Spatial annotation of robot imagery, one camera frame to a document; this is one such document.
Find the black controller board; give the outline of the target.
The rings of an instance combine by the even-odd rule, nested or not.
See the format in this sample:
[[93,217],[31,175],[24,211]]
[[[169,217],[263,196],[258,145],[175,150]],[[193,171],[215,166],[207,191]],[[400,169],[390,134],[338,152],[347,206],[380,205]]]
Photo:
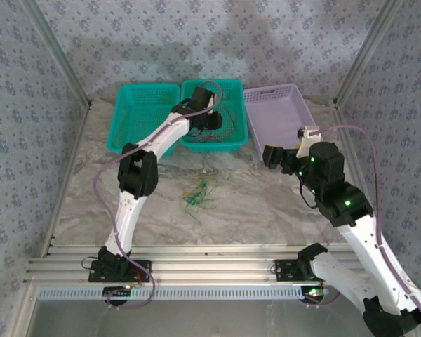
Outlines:
[[325,306],[331,304],[328,297],[329,290],[324,287],[302,286],[301,292],[302,297],[300,302],[305,305]]
[[131,287],[125,286],[107,286],[102,290],[102,297],[108,306],[119,307],[128,302],[131,296]]

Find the lilac plastic basket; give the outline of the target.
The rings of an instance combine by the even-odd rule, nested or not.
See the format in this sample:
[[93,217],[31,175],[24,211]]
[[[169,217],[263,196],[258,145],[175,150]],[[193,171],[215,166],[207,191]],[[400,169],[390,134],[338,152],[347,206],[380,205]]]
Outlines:
[[248,128],[259,158],[265,145],[293,149],[298,130],[315,121],[295,84],[279,84],[243,91]]

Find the marble pattern table cover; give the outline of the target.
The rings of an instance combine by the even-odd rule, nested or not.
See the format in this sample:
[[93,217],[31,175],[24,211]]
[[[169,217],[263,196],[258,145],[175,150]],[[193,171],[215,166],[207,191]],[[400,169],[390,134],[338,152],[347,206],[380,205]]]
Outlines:
[[[93,190],[94,177],[115,158],[107,149],[114,104],[92,102],[53,245],[102,246],[112,223]],[[98,178],[110,209],[119,203],[117,169]],[[343,238],[318,212],[298,180],[266,168],[252,141],[235,152],[193,153],[178,145],[159,162],[159,182],[143,206],[136,245],[335,244]]]

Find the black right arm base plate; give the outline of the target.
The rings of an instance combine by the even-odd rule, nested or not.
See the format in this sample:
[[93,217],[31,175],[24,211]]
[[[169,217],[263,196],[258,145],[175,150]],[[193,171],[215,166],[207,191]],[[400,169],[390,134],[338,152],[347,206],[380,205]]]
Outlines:
[[312,272],[310,263],[301,259],[275,260],[274,273],[278,282],[322,281]]

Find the aluminium frame post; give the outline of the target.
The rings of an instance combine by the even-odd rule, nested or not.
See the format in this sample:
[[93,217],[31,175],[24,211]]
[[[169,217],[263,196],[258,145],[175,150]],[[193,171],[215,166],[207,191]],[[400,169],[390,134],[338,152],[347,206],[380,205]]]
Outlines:
[[88,107],[90,100],[38,3],[36,0],[19,0],[19,2],[43,40],[54,63],[58,66],[60,73],[72,90],[72,93],[83,106]]
[[376,48],[380,45],[382,38],[386,34],[392,20],[402,6],[403,0],[384,0],[370,29],[364,39],[352,66],[349,68],[337,95],[333,98],[336,109],[342,107],[366,69],[369,61],[373,57]]

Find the teal plastic basket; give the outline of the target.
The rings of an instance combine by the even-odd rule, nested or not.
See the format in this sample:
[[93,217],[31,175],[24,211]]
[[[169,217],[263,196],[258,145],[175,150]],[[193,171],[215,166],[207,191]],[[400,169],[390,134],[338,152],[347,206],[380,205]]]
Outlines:
[[248,141],[248,122],[243,99],[243,84],[238,79],[190,79],[181,85],[181,99],[190,98],[197,86],[214,93],[222,91],[216,111],[222,127],[214,131],[192,130],[180,139],[191,152],[235,152]]
[[107,148],[122,153],[126,143],[143,140],[168,117],[180,102],[180,87],[172,83],[126,84],[119,89]]

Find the aluminium mounting rail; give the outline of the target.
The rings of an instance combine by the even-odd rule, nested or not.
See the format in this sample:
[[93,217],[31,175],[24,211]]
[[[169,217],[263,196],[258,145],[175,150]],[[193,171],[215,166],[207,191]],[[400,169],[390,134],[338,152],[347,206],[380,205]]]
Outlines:
[[[296,259],[301,246],[284,244],[136,246],[135,260],[152,262],[159,286],[271,286],[275,260]],[[31,258],[23,279],[52,285],[85,284],[96,246],[52,246],[43,258]]]

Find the aluminium side rail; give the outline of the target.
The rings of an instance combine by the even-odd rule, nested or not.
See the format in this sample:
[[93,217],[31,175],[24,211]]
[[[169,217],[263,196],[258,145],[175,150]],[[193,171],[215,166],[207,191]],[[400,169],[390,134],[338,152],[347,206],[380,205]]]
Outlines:
[[337,132],[340,136],[342,145],[345,149],[345,153],[348,156],[348,169],[355,183],[360,183],[361,188],[366,191],[367,198],[370,199],[368,188],[366,185],[361,165],[354,148],[354,143],[350,134],[350,131],[358,131],[363,135],[370,145],[371,155],[373,158],[373,172],[374,172],[374,186],[375,186],[375,215],[376,215],[376,234],[377,248],[380,252],[385,251],[385,240],[382,235],[382,197],[380,192],[380,165],[377,157],[377,150],[375,148],[372,137],[368,132],[360,126],[355,126],[346,122],[345,117],[341,111],[341,108],[337,103],[334,103],[334,120],[337,122]]

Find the grey metal panel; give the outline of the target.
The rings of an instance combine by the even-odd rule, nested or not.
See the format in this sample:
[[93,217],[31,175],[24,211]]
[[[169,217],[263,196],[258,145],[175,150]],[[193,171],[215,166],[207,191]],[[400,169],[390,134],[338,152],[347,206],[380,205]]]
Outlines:
[[25,337],[373,337],[361,313],[329,290],[331,304],[295,300],[39,300]]

